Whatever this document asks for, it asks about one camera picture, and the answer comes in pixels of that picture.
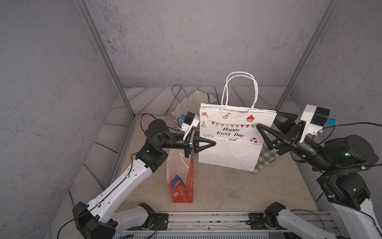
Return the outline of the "white happy every day bag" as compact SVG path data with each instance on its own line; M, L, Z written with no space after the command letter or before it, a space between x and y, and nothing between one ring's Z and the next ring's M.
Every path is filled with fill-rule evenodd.
M200 105L200 136L215 141L198 153L199 162L252 172L259 159L264 139L256 129L259 124L271 127L274 110L228 105L225 86L220 105Z

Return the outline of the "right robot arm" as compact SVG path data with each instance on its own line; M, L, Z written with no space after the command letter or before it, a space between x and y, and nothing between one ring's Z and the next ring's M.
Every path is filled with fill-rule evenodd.
M299 162L320 172L317 179L327 200L340 215L352 239L379 239L382 229L376 219L370 191L360 172L379 165L379 157L361 136L350 135L316 142L314 136L329 126L329 109L308 105L295 123L296 114L278 112L285 121L274 121L276 129L256 126L268 149L279 155L291 153Z

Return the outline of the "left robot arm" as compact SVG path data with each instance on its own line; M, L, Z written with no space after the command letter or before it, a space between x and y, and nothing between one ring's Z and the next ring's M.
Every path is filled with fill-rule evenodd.
M167 149L182 149L188 157L216 145L215 141L201 137L195 126L185 133L172 133L162 119L153 120L144 134L145 144L131 165L90 202L79 202L73 208L75 226L83 238L111 239L132 228L157 230L156 213L148 204L141 203L123 212L117 212L118 207L165 162Z

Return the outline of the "red and white paper bag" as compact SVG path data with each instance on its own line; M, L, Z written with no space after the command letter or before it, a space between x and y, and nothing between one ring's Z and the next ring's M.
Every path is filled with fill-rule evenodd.
M169 149L166 160L166 177L173 203L193 203L193 155L184 156L180 149Z

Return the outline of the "blue checkered paper bag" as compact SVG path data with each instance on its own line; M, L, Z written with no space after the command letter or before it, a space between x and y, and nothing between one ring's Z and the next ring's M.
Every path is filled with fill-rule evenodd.
M193 91L191 94L187 95L183 100L181 100L172 111L172 116L174 118L174 124L176 130L181 130L181 124L183 119L181 116L185 116L187 112L191 112L198 116L200 114L200 106L204 104L216 103L217 98L214 94L203 93L199 90Z

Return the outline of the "green checkered cloth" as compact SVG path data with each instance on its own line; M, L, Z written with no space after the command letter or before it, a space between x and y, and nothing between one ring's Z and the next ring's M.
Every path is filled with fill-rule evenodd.
M253 170L253 174L258 173L261 169L272 163L278 158L278 155L269 150L266 145L263 145L257 164Z

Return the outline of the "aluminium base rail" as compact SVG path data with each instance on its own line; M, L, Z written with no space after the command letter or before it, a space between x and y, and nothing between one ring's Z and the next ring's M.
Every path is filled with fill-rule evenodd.
M265 230L252 230L246 221L249 213L263 212L212 212L168 213L169 222L166 231L149 230L148 222L142 226L117 230L117 221L122 218L118 213L116 219L106 225L92 225L81 231L83 239L299 239L300 236L290 229L278 224L268 226Z

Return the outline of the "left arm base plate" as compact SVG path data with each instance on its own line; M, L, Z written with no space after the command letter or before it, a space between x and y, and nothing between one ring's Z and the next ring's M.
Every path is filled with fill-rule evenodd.
M149 230L166 231L168 229L169 214L168 213L156 213L150 216L148 222Z

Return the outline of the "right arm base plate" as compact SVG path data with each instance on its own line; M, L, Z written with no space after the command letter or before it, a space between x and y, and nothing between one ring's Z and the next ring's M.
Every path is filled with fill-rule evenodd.
M264 213L249 213L249 219L246 221L246 224L250 226L252 230L265 230L266 219Z

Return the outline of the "right metal frame post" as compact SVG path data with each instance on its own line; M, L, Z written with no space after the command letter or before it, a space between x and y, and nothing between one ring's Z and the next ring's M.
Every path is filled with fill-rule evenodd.
M340 1L338 0L331 0L329 1L320 21L317 24L316 29L314 30L296 68L294 69L290 79L287 82L287 85L284 88L284 91L276 104L275 110L279 111L284 102L286 101L288 95L291 93L292 89L296 85L301 73L303 72L307 62L309 61L311 55L314 52L314 49L316 45L318 44L319 40L321 39L322 35L324 34L326 28L328 27L331 19L333 18L336 9L339 5Z

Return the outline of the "metal frame post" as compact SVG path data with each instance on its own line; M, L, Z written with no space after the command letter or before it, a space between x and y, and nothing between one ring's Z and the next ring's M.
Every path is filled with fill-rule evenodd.
M314 49L316 45L318 44L319 40L321 39L322 35L324 34L326 28L328 27L331 19L333 18L336 9L339 5L340 1L338 0L331 0L329 1L320 21L317 24L316 29L314 30L296 68L294 69L290 79L287 82L287 85L284 88L284 91L276 104L275 110L279 111L284 102L286 101L288 95L291 93L292 89L296 85L301 73L303 72L307 62L309 61L311 55L314 52Z
M75 3L79 9L79 12L82 16L82 19L83 19L85 25L86 25L89 33L90 33L91 38L92 38L93 42L95 43L95 46L98 50L98 53L99 53L104 65L105 65L105 67L106 67L106 69L110 75L110 78L111 78L119 96L121 97L121 100L122 100L124 106L126 107L129 115L134 118L135 113L133 112L133 110L131 108L131 105L128 101L128 98L127 98L125 91L122 87L121 81L119 80L119 77L116 73L116 70L115 70L115 68L111 62L111 59L107 53L107 50L106 50L106 48L102 42L102 39L99 35L99 32L96 28L96 25L92 19L91 13L87 7L86 1L76 0Z

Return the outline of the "left metal frame post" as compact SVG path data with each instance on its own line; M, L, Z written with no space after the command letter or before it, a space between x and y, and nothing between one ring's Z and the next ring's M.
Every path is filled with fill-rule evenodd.
M95 46L98 50L98 53L99 53L104 65L105 65L105 67L106 67L106 69L110 75L110 78L111 78L119 96L121 97L121 100L122 100L124 106L126 107L129 115L134 118L135 113L133 112L133 110L131 108L131 105L128 101L128 98L127 98L125 91L122 87L121 81L119 80L119 77L116 73L116 70L115 70L115 68L111 62L111 59L107 53L107 50L106 50L106 48L102 42L102 39L99 35L99 32L96 28L96 25L92 19L91 13L87 7L86 1L76 0L75 3L79 9L79 12L82 16L82 19L83 19L85 25L86 25L89 33L90 33L91 38L92 38L93 42L95 43Z

